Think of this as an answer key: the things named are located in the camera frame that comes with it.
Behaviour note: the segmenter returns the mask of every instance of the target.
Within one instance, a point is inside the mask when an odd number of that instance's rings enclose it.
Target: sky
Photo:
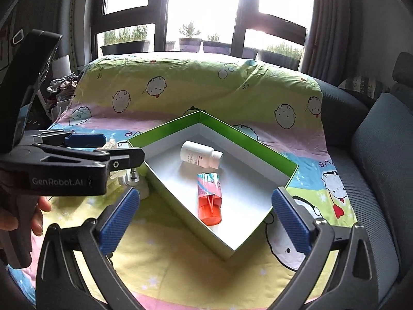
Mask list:
[[[107,0],[106,13],[147,5],[148,0]],[[207,39],[208,35],[219,34],[219,41],[231,43],[235,25],[238,0],[169,0],[167,41],[176,41],[181,37],[182,24],[194,22],[201,31],[197,36]],[[288,21],[309,27],[313,9],[313,0],[260,0],[259,11],[284,18]],[[148,40],[153,48],[154,25],[148,26]],[[265,49],[268,45],[288,42],[263,32],[247,30],[245,46]],[[288,42],[294,47],[298,44]]]

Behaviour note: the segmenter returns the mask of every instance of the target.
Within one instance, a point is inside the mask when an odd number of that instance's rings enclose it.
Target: window frame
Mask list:
[[[147,6],[104,14],[106,0],[93,0],[91,20],[92,59],[98,57],[98,34],[110,30],[155,24],[154,51],[165,51],[168,0],[148,0]],[[231,43],[231,56],[242,58],[247,29],[263,31],[304,45],[307,29],[280,17],[259,12],[259,0],[239,0]]]

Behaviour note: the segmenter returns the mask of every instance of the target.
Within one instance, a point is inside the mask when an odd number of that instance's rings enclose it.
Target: red heart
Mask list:
[[[343,209],[336,204],[333,205],[333,210],[334,210],[334,213],[336,214],[337,219],[340,219],[340,216],[344,215]]]

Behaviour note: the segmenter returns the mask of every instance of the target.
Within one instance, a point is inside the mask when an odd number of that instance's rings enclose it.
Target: flower pot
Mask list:
[[[231,44],[213,41],[202,41],[204,52],[207,53],[222,53],[224,55],[231,54]]]
[[[165,45],[165,51],[173,51],[175,47],[175,41],[168,41]]]
[[[125,43],[116,43],[100,47],[104,56],[107,55],[125,55],[127,53],[147,52],[149,50],[149,41],[133,41]]]
[[[179,51],[199,52],[201,47],[201,38],[183,37],[179,39]]]
[[[258,49],[250,48],[248,46],[244,47],[242,51],[242,57],[246,59],[255,59],[258,53]]]
[[[267,50],[260,50],[260,52],[257,55],[257,59],[269,64],[289,68],[290,70],[294,71],[298,70],[298,65],[300,64],[300,61],[298,59]]]

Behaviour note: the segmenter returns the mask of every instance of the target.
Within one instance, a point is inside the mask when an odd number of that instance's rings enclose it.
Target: box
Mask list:
[[[182,162],[180,149],[193,141],[223,152],[220,168]],[[271,211],[271,195],[287,186],[298,166],[243,132],[204,112],[165,123],[129,140],[145,151],[145,174],[155,189],[213,252],[228,259]],[[197,174],[217,172],[222,189],[222,222],[198,219]]]

